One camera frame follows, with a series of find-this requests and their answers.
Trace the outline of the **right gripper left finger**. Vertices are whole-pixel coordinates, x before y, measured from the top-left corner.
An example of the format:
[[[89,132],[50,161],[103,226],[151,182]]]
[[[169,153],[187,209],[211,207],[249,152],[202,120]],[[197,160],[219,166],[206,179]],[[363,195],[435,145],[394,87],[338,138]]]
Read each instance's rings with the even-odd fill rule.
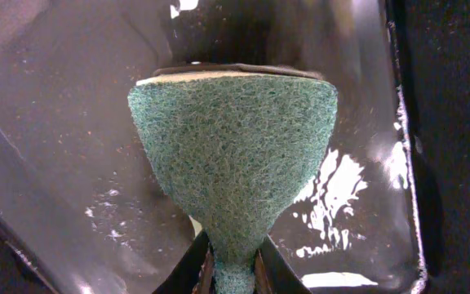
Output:
[[[213,294],[214,266],[210,240],[202,230],[153,294]]]

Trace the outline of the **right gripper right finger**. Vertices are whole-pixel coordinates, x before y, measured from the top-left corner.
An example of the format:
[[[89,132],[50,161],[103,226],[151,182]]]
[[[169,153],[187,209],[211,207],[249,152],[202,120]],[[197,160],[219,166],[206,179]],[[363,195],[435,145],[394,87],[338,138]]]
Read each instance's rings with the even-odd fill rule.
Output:
[[[255,254],[256,294],[312,294],[283,259],[267,236]]]

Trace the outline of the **green scouring sponge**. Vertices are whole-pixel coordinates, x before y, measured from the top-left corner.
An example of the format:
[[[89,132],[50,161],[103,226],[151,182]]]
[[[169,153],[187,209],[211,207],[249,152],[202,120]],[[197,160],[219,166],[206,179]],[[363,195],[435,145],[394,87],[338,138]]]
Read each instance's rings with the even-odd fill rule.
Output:
[[[127,101],[158,184],[210,240],[216,291],[253,292],[258,248],[325,157],[337,88],[286,75],[182,73],[138,82]]]

